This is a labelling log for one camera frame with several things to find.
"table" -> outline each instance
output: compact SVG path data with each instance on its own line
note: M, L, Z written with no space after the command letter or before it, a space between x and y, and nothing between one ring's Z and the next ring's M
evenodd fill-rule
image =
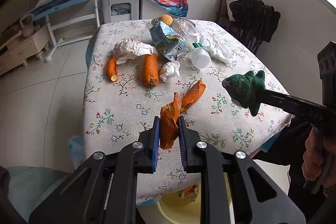
M262 143L290 123L291 114L261 104L256 117L247 109L231 103L221 81L236 73L263 69L266 88L287 93L272 73L246 47L214 22L193 20L204 39L216 38L231 50L229 65L212 59L205 69L196 69L188 58L181 61L180 78L150 89L142 79L143 58L118 65L119 81L110 83L105 64L114 44L124 39L152 43L150 20L135 20L100 26L87 74L84 95L84 147L86 158L96 151L106 154L120 151L138 139L141 131L152 128L154 116L173 100L174 92L183 96L200 78L206 90L196 104L184 114L189 128L199 132L202 140L218 150L234 153L255 151ZM162 57L160 64L167 60ZM171 149L159 148L157 171L153 175L138 174L137 203L167 192L176 192L200 180L200 174L186 174L180 158L179 140Z
M81 40L87 40L90 39L92 37L92 35L87 35L84 37L76 37L74 39L69 39L66 41L63 41L63 39L59 39L58 41L56 41L55 36L53 31L57 30L59 28L62 28L64 26L67 25L71 25L77 22L81 22L84 20L89 20L89 19L96 19L96 24L97 24L97 28L99 28L100 26L100 22L99 22L99 16L98 16L98 4L97 4L97 0L94 0L94 10L95 13L94 14L90 14L90 15L85 15L85 16L81 16L81 17L76 17L64 22L61 22L57 25L51 25L50 23L50 19L49 19L49 15L52 14L53 12L56 11L60 11L62 9L65 9L67 7L70 7L72 5L78 4L78 3L82 3L82 2L86 2L88 0L47 0L45 2L43 2L40 5L35 6L34 8L32 8L30 11L28 11L26 14L32 14L33 20L38 20L42 17L45 17L45 21L46 21L46 25L48 28L48 32L50 35L50 42L52 44L52 49L50 50L50 52L48 52L48 54L45 55L44 60L45 62L50 62L53 56L53 53L55 52L55 50L58 47L70 44L70 43L74 43L77 41L81 41Z

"hand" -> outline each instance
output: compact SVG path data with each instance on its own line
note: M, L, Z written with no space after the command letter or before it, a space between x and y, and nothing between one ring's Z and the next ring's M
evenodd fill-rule
M323 157L317 151L316 145L318 142L315 128L310 131L309 137L305 142L306 152L303 154L304 163L302 164L303 175L307 180L314 181L321 173ZM336 138L324 138L323 145L327 151L336 155ZM336 184L336 160L334 159L328 174L323 180L325 189L330 188Z

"blue desk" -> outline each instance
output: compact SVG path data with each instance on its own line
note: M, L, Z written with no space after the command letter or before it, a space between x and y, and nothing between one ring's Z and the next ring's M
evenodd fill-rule
M35 6L33 9L31 9L29 12L27 12L26 14L32 14L32 18L33 20L38 20L42 17L45 17L46 20L46 25L48 28L48 32L50 35L50 42L52 44L52 49L50 50L50 52L48 52L45 57L44 60L45 62L50 62L53 53L55 52L55 50L58 47L64 46L66 44L70 44L70 43L74 43L77 41L81 41L81 40L86 40L86 39L90 39L92 36L88 35L88 36L84 36L84 37L78 37L75 39L70 39L70 40L66 40L63 41L63 39L59 39L58 41L56 41L55 36L53 31L56 29L59 29L61 27L67 26L67 25L71 25L80 21L84 21L84 20L88 20L88 19L96 19L96 23L97 23L97 28L100 27L100 23L99 23L99 17L98 17L98 4L97 4L97 0L94 0L94 14L89 14L89 15L85 15L82 17L76 17L64 22L61 22L57 25L51 25L50 23L50 19L49 19L49 15L56 12L56 11L60 11L63 10L65 8L68 8L72 5L78 4L78 3L82 3L82 2L86 2L88 0L47 0L45 2L43 2L42 4Z

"white bottle cap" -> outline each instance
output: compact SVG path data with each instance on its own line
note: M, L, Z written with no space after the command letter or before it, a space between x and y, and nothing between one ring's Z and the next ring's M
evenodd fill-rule
M192 52L190 60L196 68L204 69L210 64L211 58L205 49L199 47Z

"desk leg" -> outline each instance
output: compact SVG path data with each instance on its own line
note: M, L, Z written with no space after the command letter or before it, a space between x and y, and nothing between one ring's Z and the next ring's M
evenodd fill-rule
M57 42L56 42L56 39L55 39L55 36L54 36L54 32L51 29L50 20L49 20L49 16L48 15L45 16L45 21L46 21L47 29L48 29L48 32L49 32L49 35L50 35L50 42L52 44L52 49L44 57L44 61L46 63L48 63L48 62L51 61L53 53L54 53L54 51L57 48Z
M95 14L96 14L97 28L99 28L99 27L100 27L100 23L99 23L98 3L97 3L97 0L94 0L94 11L95 11Z

